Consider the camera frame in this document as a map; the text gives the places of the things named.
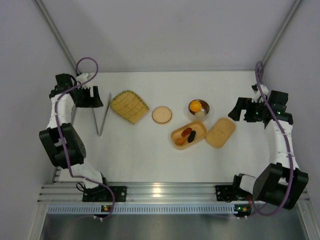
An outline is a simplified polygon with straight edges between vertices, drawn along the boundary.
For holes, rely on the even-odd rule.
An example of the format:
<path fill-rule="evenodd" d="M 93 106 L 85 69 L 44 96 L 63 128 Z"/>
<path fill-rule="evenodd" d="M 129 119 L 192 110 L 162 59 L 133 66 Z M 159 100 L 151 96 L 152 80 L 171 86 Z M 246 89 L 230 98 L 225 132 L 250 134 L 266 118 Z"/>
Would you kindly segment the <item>white steamed bun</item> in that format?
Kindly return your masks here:
<path fill-rule="evenodd" d="M 206 115 L 206 113 L 204 111 L 198 111 L 195 113 L 195 116 L 198 117 L 198 118 L 202 118 Z"/>

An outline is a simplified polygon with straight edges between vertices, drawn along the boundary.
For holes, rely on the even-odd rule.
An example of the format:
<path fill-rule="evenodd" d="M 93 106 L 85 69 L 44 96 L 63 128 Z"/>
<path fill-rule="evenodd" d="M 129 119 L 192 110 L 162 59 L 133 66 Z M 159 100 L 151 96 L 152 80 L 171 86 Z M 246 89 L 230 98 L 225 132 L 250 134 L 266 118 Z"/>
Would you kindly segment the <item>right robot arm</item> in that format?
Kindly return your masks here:
<path fill-rule="evenodd" d="M 263 100 L 240 97 L 228 116 L 248 123 L 262 122 L 268 141 L 269 165 L 259 175 L 253 177 L 240 173 L 233 178 L 233 190 L 238 194 L 250 194 L 254 201 L 282 206 L 291 210 L 305 189 L 309 176 L 302 172 L 295 160 L 292 129 L 293 116 L 286 112 L 288 93 L 271 91 Z"/>

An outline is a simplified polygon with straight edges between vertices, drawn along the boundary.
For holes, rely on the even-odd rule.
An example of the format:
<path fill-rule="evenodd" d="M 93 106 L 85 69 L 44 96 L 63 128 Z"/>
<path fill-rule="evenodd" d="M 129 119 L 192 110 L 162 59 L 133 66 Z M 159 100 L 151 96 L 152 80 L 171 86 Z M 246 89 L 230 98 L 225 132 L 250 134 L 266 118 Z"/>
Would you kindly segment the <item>red-orange food slice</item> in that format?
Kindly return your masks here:
<path fill-rule="evenodd" d="M 192 128 L 188 127 L 188 128 L 183 130 L 183 132 L 181 133 L 181 136 L 185 137 L 185 136 L 189 135 L 192 131 L 193 131 Z"/>

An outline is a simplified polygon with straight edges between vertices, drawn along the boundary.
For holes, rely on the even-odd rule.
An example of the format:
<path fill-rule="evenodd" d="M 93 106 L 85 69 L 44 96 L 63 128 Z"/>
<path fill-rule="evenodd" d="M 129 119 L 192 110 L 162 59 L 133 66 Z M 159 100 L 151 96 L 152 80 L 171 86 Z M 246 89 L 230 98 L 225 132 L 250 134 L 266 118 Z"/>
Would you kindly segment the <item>orange egg tart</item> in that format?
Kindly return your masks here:
<path fill-rule="evenodd" d="M 202 109 L 202 104 L 198 100 L 193 100 L 189 104 L 189 109 L 196 113 Z"/>

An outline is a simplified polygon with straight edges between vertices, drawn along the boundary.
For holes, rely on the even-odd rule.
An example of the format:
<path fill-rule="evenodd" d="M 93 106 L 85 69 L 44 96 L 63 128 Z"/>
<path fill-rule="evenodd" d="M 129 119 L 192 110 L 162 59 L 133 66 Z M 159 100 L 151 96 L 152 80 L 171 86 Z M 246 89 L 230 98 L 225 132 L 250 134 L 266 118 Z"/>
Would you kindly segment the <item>round beige lid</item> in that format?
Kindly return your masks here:
<path fill-rule="evenodd" d="M 152 119 L 155 123 L 165 125 L 171 121 L 172 111 L 166 106 L 159 106 L 152 112 Z"/>

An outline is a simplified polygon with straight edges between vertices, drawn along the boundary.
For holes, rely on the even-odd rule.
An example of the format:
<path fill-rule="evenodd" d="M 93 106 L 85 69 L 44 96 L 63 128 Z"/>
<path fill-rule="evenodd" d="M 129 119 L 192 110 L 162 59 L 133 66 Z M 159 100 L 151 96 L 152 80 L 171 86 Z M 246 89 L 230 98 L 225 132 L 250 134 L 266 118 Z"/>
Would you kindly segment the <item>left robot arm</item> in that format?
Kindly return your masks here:
<path fill-rule="evenodd" d="M 51 163 L 68 170 L 72 178 L 79 178 L 76 188 L 83 193 L 83 202 L 112 201 L 106 178 L 87 160 L 87 151 L 72 121 L 77 108 L 100 108 L 97 86 L 87 87 L 88 73 L 76 77 L 62 73 L 55 77 L 57 84 L 49 94 L 51 115 L 46 129 L 39 132 L 39 139 Z"/>

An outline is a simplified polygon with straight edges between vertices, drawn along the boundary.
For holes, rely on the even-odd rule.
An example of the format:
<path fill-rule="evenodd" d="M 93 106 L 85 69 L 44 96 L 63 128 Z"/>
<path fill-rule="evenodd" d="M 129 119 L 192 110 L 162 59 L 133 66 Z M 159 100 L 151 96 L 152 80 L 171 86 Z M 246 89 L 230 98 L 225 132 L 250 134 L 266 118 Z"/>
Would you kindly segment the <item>black sea cucumber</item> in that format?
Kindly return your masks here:
<path fill-rule="evenodd" d="M 192 142 L 195 140 L 196 134 L 197 134 L 196 131 L 193 130 L 193 131 L 189 134 L 187 141 L 188 141 L 189 143 L 192 143 Z"/>

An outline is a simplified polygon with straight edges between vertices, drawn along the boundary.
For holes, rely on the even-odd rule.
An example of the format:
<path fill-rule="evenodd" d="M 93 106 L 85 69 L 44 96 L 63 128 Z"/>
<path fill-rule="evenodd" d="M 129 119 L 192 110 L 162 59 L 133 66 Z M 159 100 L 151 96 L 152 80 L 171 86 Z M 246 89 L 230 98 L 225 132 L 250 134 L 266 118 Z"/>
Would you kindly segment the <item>tan rectangular box lid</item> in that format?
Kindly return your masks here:
<path fill-rule="evenodd" d="M 208 131 L 205 141 L 213 148 L 222 148 L 236 129 L 233 121 L 227 118 L 220 118 Z"/>

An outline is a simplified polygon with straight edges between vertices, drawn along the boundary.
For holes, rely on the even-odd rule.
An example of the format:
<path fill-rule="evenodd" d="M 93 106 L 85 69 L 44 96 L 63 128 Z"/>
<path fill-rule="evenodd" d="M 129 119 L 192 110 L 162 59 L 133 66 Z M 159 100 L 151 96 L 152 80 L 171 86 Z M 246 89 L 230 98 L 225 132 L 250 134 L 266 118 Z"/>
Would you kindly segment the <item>metal tongs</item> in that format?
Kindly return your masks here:
<path fill-rule="evenodd" d="M 106 99 L 102 101 L 103 106 L 93 109 L 93 116 L 95 120 L 96 132 L 99 137 L 102 136 L 104 125 L 107 118 L 107 113 L 110 107 L 110 103 L 112 100 L 112 94 L 109 92 L 106 96 Z"/>

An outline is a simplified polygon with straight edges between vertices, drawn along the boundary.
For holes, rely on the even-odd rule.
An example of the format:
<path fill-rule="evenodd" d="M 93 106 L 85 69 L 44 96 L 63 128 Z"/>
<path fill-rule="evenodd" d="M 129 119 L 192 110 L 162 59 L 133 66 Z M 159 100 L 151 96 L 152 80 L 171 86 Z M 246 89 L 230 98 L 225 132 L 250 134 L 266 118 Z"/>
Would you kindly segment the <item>fried chicken piece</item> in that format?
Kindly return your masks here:
<path fill-rule="evenodd" d="M 186 142 L 187 138 L 186 137 L 179 137 L 176 139 L 176 144 L 178 146 L 183 146 Z"/>

